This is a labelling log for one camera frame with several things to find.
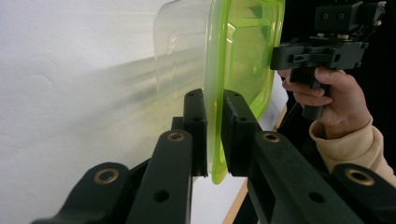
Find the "sleeve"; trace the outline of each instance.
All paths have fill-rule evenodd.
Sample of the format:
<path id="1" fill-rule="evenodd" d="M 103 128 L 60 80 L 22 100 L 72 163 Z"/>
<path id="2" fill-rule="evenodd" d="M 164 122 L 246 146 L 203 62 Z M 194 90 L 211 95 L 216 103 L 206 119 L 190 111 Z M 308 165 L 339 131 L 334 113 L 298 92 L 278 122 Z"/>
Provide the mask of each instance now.
<path id="1" fill-rule="evenodd" d="M 354 163 L 369 168 L 396 188 L 396 175 L 384 158 L 382 133 L 372 125 L 373 119 L 362 129 L 339 139 L 323 138 L 324 126 L 314 121 L 309 134 L 329 172 L 340 163 Z"/>

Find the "plastic container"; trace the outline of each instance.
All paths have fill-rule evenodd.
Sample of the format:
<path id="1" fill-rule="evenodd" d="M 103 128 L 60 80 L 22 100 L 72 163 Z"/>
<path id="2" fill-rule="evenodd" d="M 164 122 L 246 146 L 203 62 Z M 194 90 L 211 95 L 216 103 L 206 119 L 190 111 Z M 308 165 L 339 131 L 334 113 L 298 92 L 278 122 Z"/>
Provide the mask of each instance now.
<path id="1" fill-rule="evenodd" d="M 259 118 L 268 106 L 284 0 L 179 0 L 165 4 L 154 22 L 161 121 L 182 116 L 184 95 L 203 89 L 208 171 L 213 183 L 227 175 L 220 140 L 224 89 L 241 93 Z"/>

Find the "human hand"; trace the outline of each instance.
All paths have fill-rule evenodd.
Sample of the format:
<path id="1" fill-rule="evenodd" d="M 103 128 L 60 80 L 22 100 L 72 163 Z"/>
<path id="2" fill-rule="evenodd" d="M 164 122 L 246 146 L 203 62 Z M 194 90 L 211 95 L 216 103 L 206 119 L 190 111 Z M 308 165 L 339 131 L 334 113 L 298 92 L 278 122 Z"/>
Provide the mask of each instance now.
<path id="1" fill-rule="evenodd" d="M 292 91 L 295 100 L 305 105 L 323 106 L 318 119 L 325 127 L 326 139 L 335 139 L 353 133 L 371 120 L 363 91 L 355 78 L 344 71 L 335 71 L 325 67 L 315 70 L 318 82 L 329 85 L 328 92 L 322 88 L 310 89 L 308 84 L 290 82 L 291 70 L 277 71 L 282 77 L 283 88 Z"/>

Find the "black handle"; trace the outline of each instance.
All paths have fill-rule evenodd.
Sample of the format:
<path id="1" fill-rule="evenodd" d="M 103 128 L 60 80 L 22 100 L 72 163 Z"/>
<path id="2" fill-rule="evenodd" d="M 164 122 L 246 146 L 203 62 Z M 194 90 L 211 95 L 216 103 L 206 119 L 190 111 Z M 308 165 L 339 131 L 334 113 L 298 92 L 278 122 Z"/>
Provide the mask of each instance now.
<path id="1" fill-rule="evenodd" d="M 326 92 L 328 86 L 317 81 L 314 76 L 315 69 L 315 67 L 304 68 L 304 70 L 302 68 L 292 69 L 290 81 L 309 83 L 311 89 L 321 87 Z M 303 117 L 305 119 L 316 120 L 320 118 L 322 111 L 323 106 L 306 105 L 303 110 Z"/>

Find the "white backdrop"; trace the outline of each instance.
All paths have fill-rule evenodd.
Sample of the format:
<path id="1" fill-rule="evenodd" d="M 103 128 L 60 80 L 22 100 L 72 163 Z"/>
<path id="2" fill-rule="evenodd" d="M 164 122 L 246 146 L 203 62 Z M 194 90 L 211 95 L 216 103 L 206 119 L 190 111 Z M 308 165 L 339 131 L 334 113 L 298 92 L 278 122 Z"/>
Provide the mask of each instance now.
<path id="1" fill-rule="evenodd" d="M 0 223 L 51 217 L 93 166 L 150 157 L 163 131 L 152 23 L 166 2 L 0 0 Z"/>

